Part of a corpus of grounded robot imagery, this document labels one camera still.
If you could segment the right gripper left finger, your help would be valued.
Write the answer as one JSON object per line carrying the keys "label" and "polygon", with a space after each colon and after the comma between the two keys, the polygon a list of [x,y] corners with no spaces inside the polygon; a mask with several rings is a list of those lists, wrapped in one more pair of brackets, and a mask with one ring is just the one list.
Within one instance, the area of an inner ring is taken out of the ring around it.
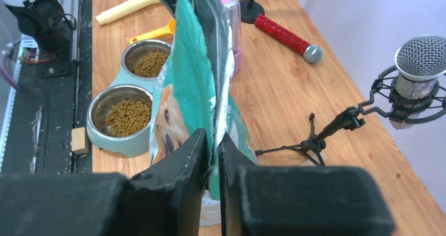
{"label": "right gripper left finger", "polygon": [[1,235],[198,235],[206,134],[132,178],[1,175]]}

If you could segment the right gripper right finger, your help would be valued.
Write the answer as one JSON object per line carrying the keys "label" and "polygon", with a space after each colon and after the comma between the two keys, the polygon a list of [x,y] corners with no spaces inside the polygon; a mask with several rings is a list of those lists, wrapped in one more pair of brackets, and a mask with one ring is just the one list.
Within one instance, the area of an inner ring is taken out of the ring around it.
{"label": "right gripper right finger", "polygon": [[218,146],[223,235],[392,235],[372,176],[344,166],[259,166],[225,134]]}

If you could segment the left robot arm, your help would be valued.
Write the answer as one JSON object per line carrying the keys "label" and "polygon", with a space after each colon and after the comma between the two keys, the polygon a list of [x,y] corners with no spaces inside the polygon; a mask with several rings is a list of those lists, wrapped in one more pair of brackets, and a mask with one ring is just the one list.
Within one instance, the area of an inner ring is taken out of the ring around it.
{"label": "left robot arm", "polygon": [[19,30],[32,37],[40,50],[60,52],[70,45],[67,30],[74,31],[71,22],[58,0],[2,0],[17,18]]}

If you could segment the yellow plastic scoop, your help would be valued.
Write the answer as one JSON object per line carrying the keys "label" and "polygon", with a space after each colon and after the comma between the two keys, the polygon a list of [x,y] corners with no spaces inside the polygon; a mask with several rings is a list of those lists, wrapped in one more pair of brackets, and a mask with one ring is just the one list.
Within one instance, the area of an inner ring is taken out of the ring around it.
{"label": "yellow plastic scoop", "polygon": [[133,44],[140,40],[161,39],[164,37],[172,36],[175,34],[175,28],[176,20],[171,19],[166,26],[135,36],[129,40],[129,43]]}

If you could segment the green pet food bag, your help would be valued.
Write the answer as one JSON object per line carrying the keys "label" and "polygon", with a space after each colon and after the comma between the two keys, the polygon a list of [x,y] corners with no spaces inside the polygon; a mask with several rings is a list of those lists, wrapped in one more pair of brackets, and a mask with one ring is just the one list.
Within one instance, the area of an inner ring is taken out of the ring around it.
{"label": "green pet food bag", "polygon": [[224,134],[251,161],[248,129],[230,94],[235,70],[232,28],[221,0],[160,0],[176,21],[171,53],[153,87],[151,163],[177,150],[198,128],[206,132],[207,174],[200,225],[221,222],[218,158]]}

